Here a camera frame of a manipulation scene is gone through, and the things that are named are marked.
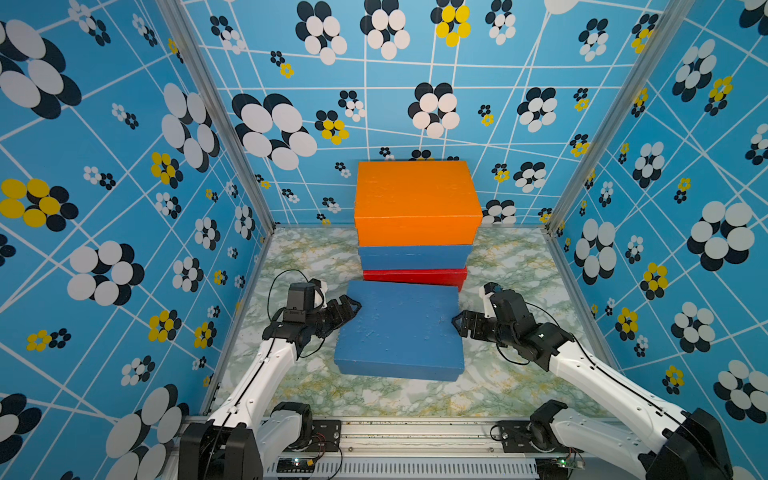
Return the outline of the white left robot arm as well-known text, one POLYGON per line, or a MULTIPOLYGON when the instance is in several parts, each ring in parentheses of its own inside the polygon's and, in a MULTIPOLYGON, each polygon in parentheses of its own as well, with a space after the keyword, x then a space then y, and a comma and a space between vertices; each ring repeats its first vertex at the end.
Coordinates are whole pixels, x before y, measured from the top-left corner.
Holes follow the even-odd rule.
POLYGON ((362 304, 347 295, 327 299, 317 279, 293 283, 286 305, 269 319, 259 351, 234 391, 207 420, 182 433, 179 479, 262 479, 288 448, 312 440, 312 410, 286 402, 267 409, 305 347, 353 320, 362 304))

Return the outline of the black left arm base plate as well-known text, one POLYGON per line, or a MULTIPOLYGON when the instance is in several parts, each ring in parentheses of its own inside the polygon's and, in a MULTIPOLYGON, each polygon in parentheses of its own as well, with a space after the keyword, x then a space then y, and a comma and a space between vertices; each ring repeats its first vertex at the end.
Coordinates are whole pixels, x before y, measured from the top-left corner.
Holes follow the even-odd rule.
POLYGON ((328 453, 338 452, 341 441, 342 422, 335 419, 321 419, 312 422, 311 432, 305 439, 299 439, 288 449, 295 452, 328 453))

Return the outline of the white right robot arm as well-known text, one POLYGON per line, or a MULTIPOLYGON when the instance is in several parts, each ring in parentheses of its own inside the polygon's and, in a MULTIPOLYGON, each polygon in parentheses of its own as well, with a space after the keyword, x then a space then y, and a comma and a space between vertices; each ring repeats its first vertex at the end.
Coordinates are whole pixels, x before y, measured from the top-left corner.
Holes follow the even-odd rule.
POLYGON ((601 361, 555 320, 540 323, 531 303, 514 290, 482 286, 480 312, 464 310, 452 324, 464 338, 513 348, 522 365, 536 365, 569 382, 597 402, 619 426, 591 419, 566 403, 549 400, 530 415, 527 427, 507 436, 549 453, 586 452, 638 479, 732 479, 735 476, 719 421, 686 411, 601 361))

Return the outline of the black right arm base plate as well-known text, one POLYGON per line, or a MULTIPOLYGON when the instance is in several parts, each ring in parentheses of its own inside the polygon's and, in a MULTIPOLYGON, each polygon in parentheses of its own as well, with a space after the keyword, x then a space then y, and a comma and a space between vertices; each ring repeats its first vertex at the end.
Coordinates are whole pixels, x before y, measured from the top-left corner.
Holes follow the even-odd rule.
POLYGON ((505 453, 557 454, 566 455, 581 450, 570 449, 557 440, 547 440, 543 446, 536 445, 531 422, 523 420, 501 420, 490 429, 490 437, 502 445, 505 453))

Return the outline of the blue shoebox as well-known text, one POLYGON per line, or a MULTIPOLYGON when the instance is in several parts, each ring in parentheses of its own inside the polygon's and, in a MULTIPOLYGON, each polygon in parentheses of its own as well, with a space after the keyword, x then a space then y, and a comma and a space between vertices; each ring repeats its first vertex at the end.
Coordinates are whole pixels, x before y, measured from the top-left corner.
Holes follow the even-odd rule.
POLYGON ((339 332, 341 373, 454 382, 464 372, 457 288, 357 280, 347 295, 361 309, 339 332))
POLYGON ((463 269, 472 245, 359 247, 364 270, 463 269))

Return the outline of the orange shoebox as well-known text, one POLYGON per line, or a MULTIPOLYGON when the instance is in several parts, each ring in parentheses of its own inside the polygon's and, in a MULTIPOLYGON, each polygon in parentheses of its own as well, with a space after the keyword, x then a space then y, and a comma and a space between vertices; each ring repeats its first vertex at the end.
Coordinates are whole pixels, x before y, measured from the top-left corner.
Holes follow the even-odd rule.
POLYGON ((471 245, 482 218, 464 161, 358 167, 354 224, 361 247, 471 245))

